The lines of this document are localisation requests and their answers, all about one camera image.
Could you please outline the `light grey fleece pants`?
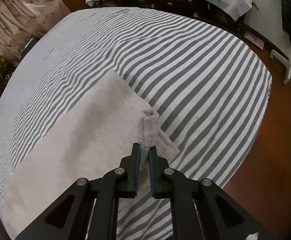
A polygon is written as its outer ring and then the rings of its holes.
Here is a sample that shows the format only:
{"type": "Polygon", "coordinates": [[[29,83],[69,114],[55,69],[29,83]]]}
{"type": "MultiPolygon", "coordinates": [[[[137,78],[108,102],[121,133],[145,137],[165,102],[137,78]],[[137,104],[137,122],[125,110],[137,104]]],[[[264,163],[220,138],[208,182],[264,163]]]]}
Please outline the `light grey fleece pants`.
{"type": "Polygon", "coordinates": [[[5,191],[3,223],[15,239],[77,179],[102,177],[141,146],[138,196],[150,191],[147,150],[173,161],[180,150],[159,115],[113,70],[108,71],[27,154],[5,191]]]}

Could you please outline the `grey white striped bed sheet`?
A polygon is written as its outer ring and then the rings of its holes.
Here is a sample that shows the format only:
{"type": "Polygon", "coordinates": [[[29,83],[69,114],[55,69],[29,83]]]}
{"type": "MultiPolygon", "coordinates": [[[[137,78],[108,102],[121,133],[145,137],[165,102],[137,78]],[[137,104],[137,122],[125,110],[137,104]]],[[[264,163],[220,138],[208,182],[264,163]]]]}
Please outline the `grey white striped bed sheet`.
{"type": "Polygon", "coordinates": [[[119,165],[77,179],[15,239],[272,239],[222,189],[257,136],[270,72],[227,31],[141,8],[69,14],[21,60],[0,98],[1,221],[12,172],[110,70],[180,150],[164,171],[169,198],[153,198],[151,186],[121,198],[119,165]]]}

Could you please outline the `pink patterned curtain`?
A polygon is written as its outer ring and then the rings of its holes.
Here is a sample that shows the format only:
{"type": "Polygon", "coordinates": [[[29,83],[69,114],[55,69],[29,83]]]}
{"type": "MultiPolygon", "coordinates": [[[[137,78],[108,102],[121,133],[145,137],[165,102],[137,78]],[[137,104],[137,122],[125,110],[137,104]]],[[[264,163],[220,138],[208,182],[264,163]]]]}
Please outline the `pink patterned curtain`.
{"type": "Polygon", "coordinates": [[[18,62],[31,38],[41,38],[71,11],[62,0],[1,0],[0,56],[18,62]]]}

